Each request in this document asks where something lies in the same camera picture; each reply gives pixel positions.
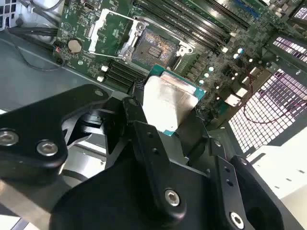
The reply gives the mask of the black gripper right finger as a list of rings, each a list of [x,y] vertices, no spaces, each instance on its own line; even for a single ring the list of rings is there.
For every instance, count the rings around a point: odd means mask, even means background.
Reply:
[[[188,115],[177,128],[187,165],[204,172],[219,229],[301,230],[303,227],[243,157],[227,157],[222,142],[209,135],[204,120]]]

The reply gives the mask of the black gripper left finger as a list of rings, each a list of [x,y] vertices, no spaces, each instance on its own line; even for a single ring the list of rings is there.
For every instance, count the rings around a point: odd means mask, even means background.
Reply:
[[[83,125],[94,126],[89,119],[94,111],[102,120],[112,161],[106,169],[135,135],[158,133],[134,98],[111,98],[86,84],[1,115],[1,177],[29,184],[54,181],[67,160],[68,148],[89,136]]]

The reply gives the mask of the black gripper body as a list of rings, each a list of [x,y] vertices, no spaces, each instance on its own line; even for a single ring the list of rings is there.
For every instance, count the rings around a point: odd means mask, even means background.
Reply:
[[[172,163],[157,133],[134,136],[110,168],[68,191],[52,230],[207,230],[209,179]]]

